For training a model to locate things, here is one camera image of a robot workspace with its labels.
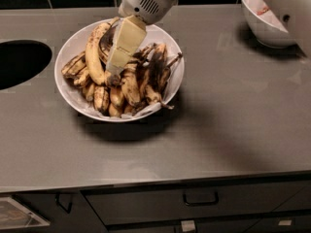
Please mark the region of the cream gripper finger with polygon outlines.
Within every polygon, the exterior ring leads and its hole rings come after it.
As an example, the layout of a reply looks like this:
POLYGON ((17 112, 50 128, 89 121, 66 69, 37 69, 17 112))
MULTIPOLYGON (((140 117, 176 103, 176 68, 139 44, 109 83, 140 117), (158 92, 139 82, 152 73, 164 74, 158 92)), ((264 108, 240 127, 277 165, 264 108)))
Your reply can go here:
POLYGON ((125 17, 116 27, 106 69, 119 75, 147 35, 146 23, 139 17, 125 17))

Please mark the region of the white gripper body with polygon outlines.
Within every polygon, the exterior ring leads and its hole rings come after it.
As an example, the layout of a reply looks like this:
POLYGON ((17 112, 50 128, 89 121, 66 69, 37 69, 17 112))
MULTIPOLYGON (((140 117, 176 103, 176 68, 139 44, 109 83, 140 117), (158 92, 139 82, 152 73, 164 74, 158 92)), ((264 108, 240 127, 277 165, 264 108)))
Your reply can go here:
POLYGON ((155 24, 177 3, 177 0, 121 0, 122 17, 136 16, 146 24, 155 24))

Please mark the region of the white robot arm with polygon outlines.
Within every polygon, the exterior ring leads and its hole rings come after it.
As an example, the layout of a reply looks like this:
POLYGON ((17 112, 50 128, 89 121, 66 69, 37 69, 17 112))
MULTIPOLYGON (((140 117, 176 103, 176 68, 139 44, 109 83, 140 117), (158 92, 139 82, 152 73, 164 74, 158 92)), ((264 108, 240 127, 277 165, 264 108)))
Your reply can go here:
MULTIPOLYGON (((310 52, 311 0, 241 1, 245 6, 266 6, 300 48, 306 54, 310 52)), ((114 75, 119 74, 146 38, 146 27, 160 21, 176 2, 177 0, 121 0, 119 14, 122 20, 114 36, 107 70, 114 75)))

